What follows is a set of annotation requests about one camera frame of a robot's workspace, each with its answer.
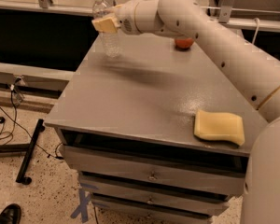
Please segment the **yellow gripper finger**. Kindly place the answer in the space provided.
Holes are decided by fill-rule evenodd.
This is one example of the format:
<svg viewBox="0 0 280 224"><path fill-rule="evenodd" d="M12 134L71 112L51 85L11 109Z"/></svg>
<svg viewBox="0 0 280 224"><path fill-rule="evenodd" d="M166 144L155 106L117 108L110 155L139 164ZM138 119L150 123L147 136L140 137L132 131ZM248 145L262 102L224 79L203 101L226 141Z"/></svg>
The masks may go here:
<svg viewBox="0 0 280 224"><path fill-rule="evenodd" d="M92 25L96 31L108 34L115 34L120 28L119 21L114 13L94 19Z"/></svg>

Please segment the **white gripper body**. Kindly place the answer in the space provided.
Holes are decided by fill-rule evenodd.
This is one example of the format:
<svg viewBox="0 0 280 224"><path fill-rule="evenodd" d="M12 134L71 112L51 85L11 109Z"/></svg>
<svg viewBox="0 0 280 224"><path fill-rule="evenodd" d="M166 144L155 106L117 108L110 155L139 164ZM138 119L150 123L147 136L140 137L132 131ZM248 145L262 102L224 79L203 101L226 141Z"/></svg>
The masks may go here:
<svg viewBox="0 0 280 224"><path fill-rule="evenodd" d="M120 25L120 29L127 35L139 35L136 26L135 11L139 0L131 0L124 4L115 6L115 15Z"/></svg>

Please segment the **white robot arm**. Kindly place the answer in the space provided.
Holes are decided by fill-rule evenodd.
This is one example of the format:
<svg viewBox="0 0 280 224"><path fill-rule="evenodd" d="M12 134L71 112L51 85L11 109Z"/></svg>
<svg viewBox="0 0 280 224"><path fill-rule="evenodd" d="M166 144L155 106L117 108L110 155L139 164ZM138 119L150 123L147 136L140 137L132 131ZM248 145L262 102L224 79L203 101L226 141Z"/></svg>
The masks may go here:
<svg viewBox="0 0 280 224"><path fill-rule="evenodd" d="M269 122L250 154L241 224L280 224L280 61L207 16L195 0L132 0L92 24L98 32L194 39Z"/></svg>

